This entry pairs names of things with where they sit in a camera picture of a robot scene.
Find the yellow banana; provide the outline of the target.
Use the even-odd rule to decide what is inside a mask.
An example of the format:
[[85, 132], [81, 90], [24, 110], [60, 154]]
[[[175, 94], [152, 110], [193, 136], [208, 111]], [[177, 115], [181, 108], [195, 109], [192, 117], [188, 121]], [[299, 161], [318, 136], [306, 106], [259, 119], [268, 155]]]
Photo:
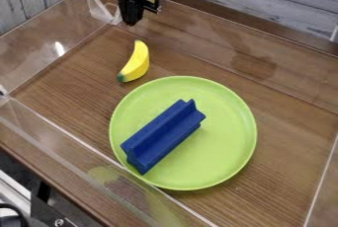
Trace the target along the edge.
[[149, 69], [149, 49], [143, 41], [135, 40], [131, 57], [117, 73], [120, 82], [131, 82], [145, 75]]

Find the green round plate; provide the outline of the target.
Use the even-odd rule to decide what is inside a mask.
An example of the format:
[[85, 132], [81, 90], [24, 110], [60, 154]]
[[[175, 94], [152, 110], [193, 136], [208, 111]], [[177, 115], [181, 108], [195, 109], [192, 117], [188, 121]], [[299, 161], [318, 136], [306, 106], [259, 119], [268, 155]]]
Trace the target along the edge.
[[[177, 100], [193, 100], [205, 119], [141, 175], [127, 162], [121, 143]], [[137, 178], [163, 189], [204, 189], [228, 180], [249, 161], [256, 138], [256, 123], [244, 101], [223, 85], [200, 77], [169, 76], [143, 84], [123, 98], [109, 121], [116, 158]]]

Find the blue plastic block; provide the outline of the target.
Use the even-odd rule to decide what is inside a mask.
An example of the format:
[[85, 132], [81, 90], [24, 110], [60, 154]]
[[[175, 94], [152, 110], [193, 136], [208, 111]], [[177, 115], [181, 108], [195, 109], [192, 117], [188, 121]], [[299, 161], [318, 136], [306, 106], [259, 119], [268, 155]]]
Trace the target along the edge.
[[193, 100], [177, 100], [121, 143], [127, 162], [141, 175], [193, 133], [204, 119]]

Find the clear acrylic enclosure wall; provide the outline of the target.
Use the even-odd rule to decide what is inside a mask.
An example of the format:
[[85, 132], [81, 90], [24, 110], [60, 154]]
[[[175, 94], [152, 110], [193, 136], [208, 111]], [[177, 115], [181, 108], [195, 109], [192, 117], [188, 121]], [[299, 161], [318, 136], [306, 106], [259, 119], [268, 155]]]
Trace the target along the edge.
[[[191, 0], [164, 0], [135, 26], [116, 6], [61, 0], [0, 36], [0, 150], [104, 227], [338, 227], [338, 45], [272, 36]], [[136, 39], [149, 69], [120, 82]], [[204, 189], [144, 182], [111, 147], [120, 101], [169, 76], [223, 85], [256, 123], [249, 161]]]

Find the black metal bracket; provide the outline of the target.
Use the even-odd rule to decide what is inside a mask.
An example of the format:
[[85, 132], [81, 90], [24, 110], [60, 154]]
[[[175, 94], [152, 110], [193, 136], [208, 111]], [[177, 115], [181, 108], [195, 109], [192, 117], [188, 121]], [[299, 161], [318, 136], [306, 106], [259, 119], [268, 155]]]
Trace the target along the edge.
[[30, 216], [48, 227], [77, 227], [54, 204], [50, 201], [41, 200], [34, 195], [30, 198]]

